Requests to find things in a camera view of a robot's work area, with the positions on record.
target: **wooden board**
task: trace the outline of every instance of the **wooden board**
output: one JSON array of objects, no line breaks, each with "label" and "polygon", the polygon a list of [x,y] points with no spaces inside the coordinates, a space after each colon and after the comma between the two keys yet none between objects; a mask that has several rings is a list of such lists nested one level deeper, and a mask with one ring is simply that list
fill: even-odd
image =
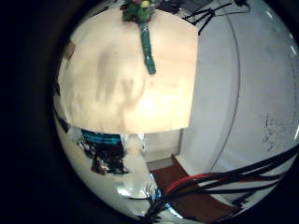
[{"label": "wooden board", "polygon": [[196,28],[156,10],[149,32],[157,73],[150,76],[139,27],[123,22],[121,14],[117,8],[100,13],[71,37],[76,47],[58,79],[67,121],[100,133],[188,127],[196,74]]}]

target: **wire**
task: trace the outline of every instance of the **wire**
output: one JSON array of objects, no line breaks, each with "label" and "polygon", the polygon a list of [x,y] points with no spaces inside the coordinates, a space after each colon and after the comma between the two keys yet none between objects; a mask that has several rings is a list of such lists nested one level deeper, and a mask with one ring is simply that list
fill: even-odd
[{"label": "wire", "polygon": [[[161,208],[164,206],[165,203],[172,201],[174,199],[183,197],[185,195],[188,194],[192,194],[192,193],[198,193],[201,190],[205,190],[205,189],[212,189],[212,188],[216,188],[216,187],[220,187],[223,185],[227,185],[230,183],[234,183],[236,181],[239,180],[244,180],[246,178],[252,178],[252,177],[256,177],[256,175],[260,175],[263,173],[266,173],[270,170],[273,170],[274,168],[280,166],[282,163],[284,163],[285,161],[289,160],[291,157],[293,157],[294,155],[296,155],[296,153],[298,153],[298,148],[292,148],[286,152],[283,152],[279,155],[276,155],[272,158],[263,160],[263,161],[259,161],[257,163],[254,163],[252,165],[248,165],[230,172],[226,172],[226,173],[221,173],[218,175],[213,175],[213,176],[207,176],[204,178],[201,178],[197,181],[194,181],[193,183],[188,183],[184,186],[181,186],[179,189],[176,189],[175,192],[173,192],[171,195],[166,195],[165,197],[163,197],[161,200],[155,202],[148,210],[148,213],[146,214],[147,218],[150,218],[151,216],[154,216],[155,214],[159,213],[159,211],[161,210]],[[179,193],[178,191],[181,189],[185,189],[191,185],[194,185],[195,183],[204,183],[207,181],[212,181],[212,180],[217,180],[217,179],[221,179],[218,180],[216,182],[204,185],[202,187],[199,187],[198,189],[192,189],[192,190],[188,190],[182,193]]]},{"label": "wire", "polygon": [[[233,1],[230,1],[230,3],[223,4],[219,7],[214,8],[214,9],[207,8],[207,9],[202,9],[202,10],[199,10],[199,11],[197,11],[198,9],[196,9],[191,15],[183,17],[182,19],[189,22],[189,23],[191,23],[192,25],[196,25],[199,21],[204,21],[205,23],[202,25],[202,27],[198,31],[198,35],[200,35],[202,33],[202,31],[204,30],[204,28],[208,25],[208,23],[214,17],[227,16],[227,15],[233,15],[233,14],[243,14],[243,13],[249,13],[251,11],[250,5],[248,3],[244,3],[243,6],[245,6],[247,8],[247,10],[228,12],[228,13],[216,15],[216,11],[218,11],[221,8],[228,7],[232,4],[233,4]],[[202,13],[205,13],[205,14],[202,17],[200,17],[199,19],[197,19],[195,21],[188,21],[188,18],[195,17],[196,15],[199,15],[199,14],[202,14]]]},{"label": "wire", "polygon": [[[184,178],[181,178],[181,179],[177,180],[176,182],[174,182],[171,186],[169,186],[165,190],[165,195],[168,195],[169,193],[171,193],[171,191],[173,191],[175,188],[177,188],[179,185],[181,185],[183,183],[193,182],[196,179],[203,178],[203,177],[206,177],[206,176],[216,175],[216,174],[220,174],[220,173],[191,175],[191,176],[186,176]],[[272,181],[272,180],[279,179],[279,178],[283,177],[284,175],[285,175],[285,173],[282,173],[280,175],[259,175],[259,176],[256,176],[256,177],[240,180],[239,182]]]}]

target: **cable bundle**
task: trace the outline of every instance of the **cable bundle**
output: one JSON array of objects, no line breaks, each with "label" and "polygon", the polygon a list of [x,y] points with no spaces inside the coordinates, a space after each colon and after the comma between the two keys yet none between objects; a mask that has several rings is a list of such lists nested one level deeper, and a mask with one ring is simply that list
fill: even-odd
[{"label": "cable bundle", "polygon": [[[284,162],[294,157],[299,152],[299,148],[295,147],[279,155],[271,157],[269,159],[259,161],[252,165],[241,167],[233,171],[224,173],[209,173],[201,175],[192,175],[184,177],[171,186],[169,186],[164,193],[164,196],[153,203],[145,219],[148,223],[151,223],[161,211],[165,209],[164,205],[170,203],[176,199],[191,194],[231,194],[231,193],[243,193],[254,192],[257,190],[268,189],[274,187],[285,175],[262,175],[279,167]],[[246,189],[214,189],[216,187],[222,187],[235,182],[252,182],[252,181],[274,181],[274,183],[263,185],[255,188]]]}]

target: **red cable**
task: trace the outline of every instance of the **red cable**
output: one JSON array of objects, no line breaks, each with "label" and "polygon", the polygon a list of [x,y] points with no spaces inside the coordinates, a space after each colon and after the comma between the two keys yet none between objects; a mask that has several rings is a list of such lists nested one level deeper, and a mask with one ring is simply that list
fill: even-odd
[{"label": "red cable", "polygon": [[174,188],[176,188],[177,186],[179,186],[182,183],[194,180],[194,179],[199,179],[199,178],[204,178],[210,175],[217,175],[219,173],[207,173],[207,174],[200,174],[200,175],[190,175],[190,176],[186,176],[183,177],[177,181],[175,181],[174,183],[172,183],[166,190],[165,190],[165,194],[170,193]]},{"label": "red cable", "polygon": [[[220,174],[220,173],[206,173],[206,174],[190,175],[190,176],[183,177],[183,178],[175,181],[174,183],[172,183],[169,187],[167,187],[167,189],[165,190],[165,194],[169,194],[172,190],[174,190],[177,186],[179,186],[182,183],[186,183],[186,182],[192,181],[194,179],[204,178],[207,176],[218,175],[218,174]],[[248,179],[240,180],[238,182],[244,183],[244,182],[254,182],[254,181],[268,181],[265,177],[266,176],[251,177]]]}]

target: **wooden floor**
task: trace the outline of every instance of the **wooden floor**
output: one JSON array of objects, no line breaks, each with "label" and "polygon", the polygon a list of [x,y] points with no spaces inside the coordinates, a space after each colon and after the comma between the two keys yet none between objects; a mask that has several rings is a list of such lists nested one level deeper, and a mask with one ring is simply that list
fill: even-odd
[{"label": "wooden floor", "polygon": [[[174,162],[173,165],[151,171],[161,190],[165,190],[174,181],[188,176],[176,158],[172,157],[172,160]],[[239,210],[238,207],[220,203],[209,195],[193,194],[185,196],[175,200],[172,205],[183,217],[205,223],[213,223]]]}]

